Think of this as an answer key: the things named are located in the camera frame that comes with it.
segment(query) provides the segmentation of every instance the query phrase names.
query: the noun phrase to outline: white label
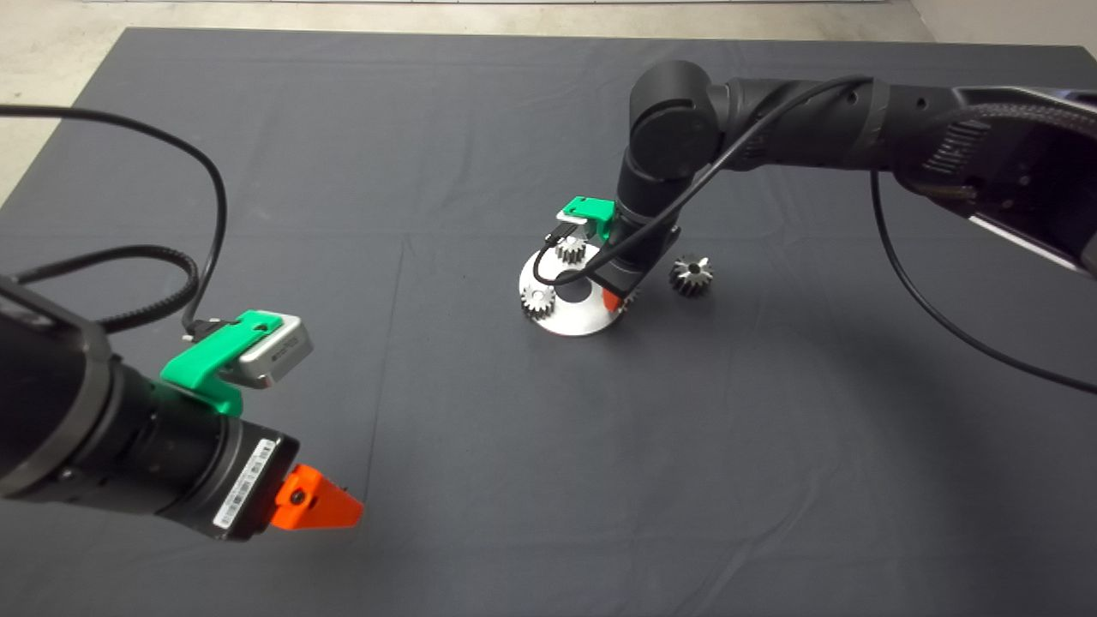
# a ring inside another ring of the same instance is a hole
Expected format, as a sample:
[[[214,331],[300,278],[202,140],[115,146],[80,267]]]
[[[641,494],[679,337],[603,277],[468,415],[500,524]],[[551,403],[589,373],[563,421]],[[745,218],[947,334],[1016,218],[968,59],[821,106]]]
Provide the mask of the white label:
[[[248,464],[244,465],[244,469],[240,470],[240,475],[236,479],[236,483],[233,484],[233,490],[225,497],[225,503],[220,504],[217,516],[213,517],[214,525],[222,529],[228,529],[233,526],[236,515],[240,513],[244,502],[248,501],[248,494],[251,493],[251,489],[256,485],[256,480],[263,472],[263,468],[267,467],[267,460],[271,458],[273,452],[274,441],[270,439],[259,440],[256,451],[251,452],[251,458],[248,459]]]

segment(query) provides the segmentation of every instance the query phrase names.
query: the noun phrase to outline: table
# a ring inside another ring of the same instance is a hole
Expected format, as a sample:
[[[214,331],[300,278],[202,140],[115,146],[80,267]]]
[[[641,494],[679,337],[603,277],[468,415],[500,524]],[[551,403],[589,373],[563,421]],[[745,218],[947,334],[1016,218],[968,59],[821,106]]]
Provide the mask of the table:
[[[906,296],[863,175],[725,173],[590,338],[524,321],[514,280],[575,194],[612,197],[627,92],[716,79],[1097,88],[1081,48],[131,30],[78,104],[222,167],[229,236],[202,314],[302,315],[316,351],[245,417],[366,498],[348,531],[245,545],[154,517],[0,504],[11,615],[1066,615],[1097,610],[1097,405],[976,355]],[[885,180],[897,250],[957,322],[1097,374],[1097,285]],[[202,256],[183,155],[63,123],[0,209],[0,265],[160,243]],[[38,285],[89,316],[178,283],[146,263]],[[113,338],[146,374],[178,321]]]

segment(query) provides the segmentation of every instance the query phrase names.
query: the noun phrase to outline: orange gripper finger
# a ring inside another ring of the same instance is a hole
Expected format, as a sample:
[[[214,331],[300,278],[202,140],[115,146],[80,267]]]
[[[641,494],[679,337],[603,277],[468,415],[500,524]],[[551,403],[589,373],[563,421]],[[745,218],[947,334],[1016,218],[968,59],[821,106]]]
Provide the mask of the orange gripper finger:
[[[365,507],[307,464],[293,468],[274,503],[271,525],[281,529],[353,527]]]
[[[617,311],[621,307],[622,300],[617,296],[612,291],[608,289],[602,290],[602,304],[606,305],[607,311]]]

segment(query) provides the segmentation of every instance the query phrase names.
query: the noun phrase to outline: metal disc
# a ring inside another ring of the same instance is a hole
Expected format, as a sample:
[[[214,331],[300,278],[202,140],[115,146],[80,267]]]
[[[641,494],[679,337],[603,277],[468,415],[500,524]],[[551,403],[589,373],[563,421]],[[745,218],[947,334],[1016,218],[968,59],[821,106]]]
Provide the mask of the metal disc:
[[[587,265],[591,258],[598,255],[598,247],[587,246],[586,255],[580,261],[565,263],[556,257],[555,250],[545,253],[541,259],[541,276],[545,278],[556,278],[566,270],[578,270]],[[533,278],[533,260],[538,254],[534,253],[525,261],[522,273],[518,277],[518,293],[521,293],[527,285],[541,284]],[[568,302],[556,292],[556,304],[552,314],[533,319],[533,323],[546,330],[561,336],[587,336],[601,332],[610,326],[621,316],[622,311],[609,311],[602,302],[602,287],[590,281],[590,294],[578,302]]]

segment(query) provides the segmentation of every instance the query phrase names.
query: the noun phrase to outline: cable connector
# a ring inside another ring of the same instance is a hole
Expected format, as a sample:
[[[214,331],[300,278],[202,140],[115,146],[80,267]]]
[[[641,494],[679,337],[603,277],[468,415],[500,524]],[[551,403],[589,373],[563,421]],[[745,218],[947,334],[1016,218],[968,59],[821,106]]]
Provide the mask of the cable connector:
[[[196,319],[194,322],[194,333],[184,334],[183,340],[190,344],[197,344],[201,343],[203,338],[206,338],[207,336],[219,330],[220,328],[236,323],[238,322],[226,322],[224,319],[218,319],[216,317],[212,319]]]
[[[556,246],[559,240],[570,236],[572,232],[575,232],[576,228],[578,228],[578,225],[566,221],[556,225],[556,228],[548,232],[545,236],[545,246]]]
[[[301,318],[282,313],[245,311],[233,322],[197,322],[194,330],[194,345],[168,361],[160,379],[227,416],[244,408],[229,383],[270,388],[313,350]]]
[[[556,220],[583,225],[587,238],[598,236],[606,242],[610,239],[610,224],[615,209],[617,204],[608,199],[578,195],[556,213]]]

